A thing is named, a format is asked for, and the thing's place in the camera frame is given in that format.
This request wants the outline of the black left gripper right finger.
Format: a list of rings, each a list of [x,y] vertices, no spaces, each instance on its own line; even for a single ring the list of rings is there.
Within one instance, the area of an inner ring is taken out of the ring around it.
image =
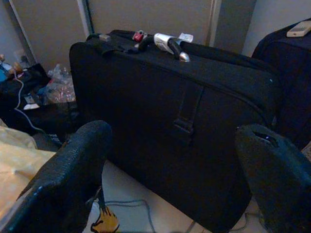
[[[287,138],[258,124],[240,126],[235,146],[270,233],[311,231],[311,163]]]

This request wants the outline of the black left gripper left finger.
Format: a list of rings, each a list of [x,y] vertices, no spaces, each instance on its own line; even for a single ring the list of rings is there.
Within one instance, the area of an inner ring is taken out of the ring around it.
[[[102,120],[79,128],[20,192],[0,221],[2,233],[81,233],[97,194],[112,130]]]

